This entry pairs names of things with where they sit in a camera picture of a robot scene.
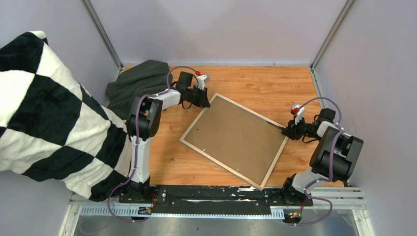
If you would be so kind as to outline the wooden photo frame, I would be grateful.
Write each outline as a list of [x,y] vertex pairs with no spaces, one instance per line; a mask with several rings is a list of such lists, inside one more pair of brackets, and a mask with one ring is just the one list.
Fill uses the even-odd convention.
[[180,142],[251,186],[263,190],[288,137],[279,124],[216,93]]

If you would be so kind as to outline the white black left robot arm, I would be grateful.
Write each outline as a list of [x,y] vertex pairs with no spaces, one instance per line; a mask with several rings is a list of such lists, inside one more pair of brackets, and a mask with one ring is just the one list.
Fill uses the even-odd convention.
[[132,159],[128,182],[120,192],[121,197],[139,203],[150,199],[150,148],[159,130],[162,111],[184,102],[200,108],[210,107],[206,88],[209,81],[210,77],[199,71],[182,71],[179,79],[163,91],[135,98],[126,125],[132,142]]

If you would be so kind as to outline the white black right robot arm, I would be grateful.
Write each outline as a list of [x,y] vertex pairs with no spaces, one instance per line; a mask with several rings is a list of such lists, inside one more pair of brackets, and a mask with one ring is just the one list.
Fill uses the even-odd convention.
[[301,204],[312,189],[324,182],[347,181],[353,173],[364,141],[352,136],[334,123],[336,112],[321,109],[312,123],[301,117],[302,109],[291,110],[294,118],[281,133],[291,140],[305,137],[318,141],[308,168],[287,178],[278,196],[287,205]]

